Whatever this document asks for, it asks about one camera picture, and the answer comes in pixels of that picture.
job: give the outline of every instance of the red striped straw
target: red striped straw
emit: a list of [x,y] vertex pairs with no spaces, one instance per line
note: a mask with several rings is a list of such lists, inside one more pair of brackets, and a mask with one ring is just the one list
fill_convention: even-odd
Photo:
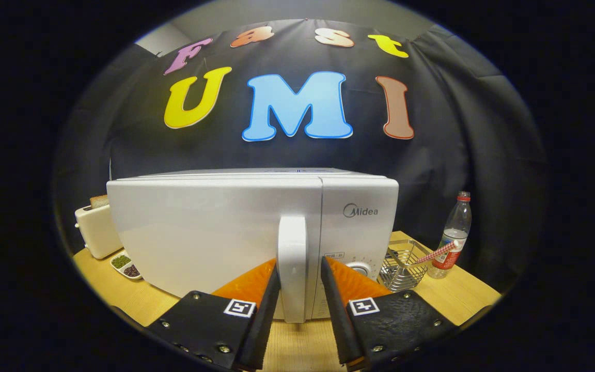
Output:
[[420,264],[422,262],[430,261],[443,253],[447,253],[450,250],[453,250],[453,248],[458,248],[458,240],[452,240],[450,243],[442,245],[442,247],[440,247],[440,249],[436,250],[432,254],[428,254],[428,255],[418,259],[417,262],[414,263],[414,265]]

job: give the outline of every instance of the white microwave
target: white microwave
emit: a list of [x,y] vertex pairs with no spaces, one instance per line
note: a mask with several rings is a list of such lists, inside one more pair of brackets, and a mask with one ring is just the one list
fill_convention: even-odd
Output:
[[213,292],[277,258],[274,318],[328,318],[320,259],[378,277],[399,184],[332,168],[209,169],[107,183],[118,236],[144,280]]

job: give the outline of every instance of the blue letter m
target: blue letter m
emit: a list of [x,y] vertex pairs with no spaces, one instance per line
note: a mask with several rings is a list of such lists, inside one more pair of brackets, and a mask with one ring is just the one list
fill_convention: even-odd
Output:
[[304,127],[307,136],[352,136],[352,127],[344,118],[341,102],[341,83],[345,80],[346,76],[338,72],[312,73],[295,94],[279,75],[262,75],[250,79],[247,85],[254,89],[254,101],[249,127],[243,131],[243,139],[252,142],[267,141],[274,137],[277,130],[270,125],[270,109],[289,137],[293,137],[298,131],[309,108],[311,122]]

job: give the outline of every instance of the letter cutout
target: letter cutout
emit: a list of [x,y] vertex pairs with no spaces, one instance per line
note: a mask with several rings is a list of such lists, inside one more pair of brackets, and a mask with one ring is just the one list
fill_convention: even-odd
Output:
[[376,82],[385,90],[387,101],[387,122],[383,130],[387,136],[400,140],[409,140],[415,136],[415,130],[410,127],[408,107],[405,102],[405,92],[408,88],[398,80],[387,76],[376,76]]
[[384,52],[391,54],[392,56],[397,56],[401,58],[407,58],[408,54],[406,52],[401,52],[401,50],[396,49],[395,45],[401,46],[400,42],[391,40],[389,36],[385,35],[368,35],[369,38],[375,40],[378,43],[378,47],[382,49]]
[[341,30],[333,30],[332,28],[316,28],[316,36],[314,37],[321,44],[336,45],[337,47],[345,48],[355,45],[349,39],[350,35]]
[[245,31],[237,36],[236,40],[231,43],[232,48],[241,47],[242,45],[247,45],[250,42],[257,42],[260,40],[265,40],[271,38],[274,33],[272,33],[272,28],[270,26],[263,26],[252,28],[249,31]]
[[172,129],[189,127],[195,125],[205,118],[215,106],[217,95],[220,94],[222,79],[224,75],[231,72],[230,67],[216,68],[203,74],[203,78],[208,80],[203,89],[201,102],[193,109],[185,111],[185,97],[190,86],[196,82],[196,76],[180,80],[169,89],[171,95],[165,108],[165,124]]
[[341,101],[341,83],[346,76],[338,72],[312,73],[300,91],[293,89],[276,74],[253,77],[247,82],[254,89],[249,127],[243,130],[248,142],[272,139],[277,130],[270,125],[270,110],[276,116],[286,136],[293,137],[307,110],[311,122],[304,132],[313,138],[347,138],[352,126],[346,122]]
[[213,41],[212,38],[207,38],[206,40],[201,40],[200,42],[195,42],[192,45],[188,45],[183,49],[178,51],[178,56],[174,59],[173,63],[167,71],[165,71],[165,75],[172,73],[173,71],[180,70],[184,68],[187,64],[187,59],[192,59],[198,52],[201,50],[201,47],[205,47],[205,45],[210,44]]

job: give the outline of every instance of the metal dish rack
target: metal dish rack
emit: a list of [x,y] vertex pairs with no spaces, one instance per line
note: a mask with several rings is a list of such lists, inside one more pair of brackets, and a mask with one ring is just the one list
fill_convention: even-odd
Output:
[[[392,250],[392,245],[408,244],[407,249]],[[382,284],[392,292],[415,288],[428,270],[430,261],[415,263],[419,257],[415,255],[415,247],[425,255],[429,254],[423,245],[412,239],[395,240],[389,243],[387,254],[380,268]]]

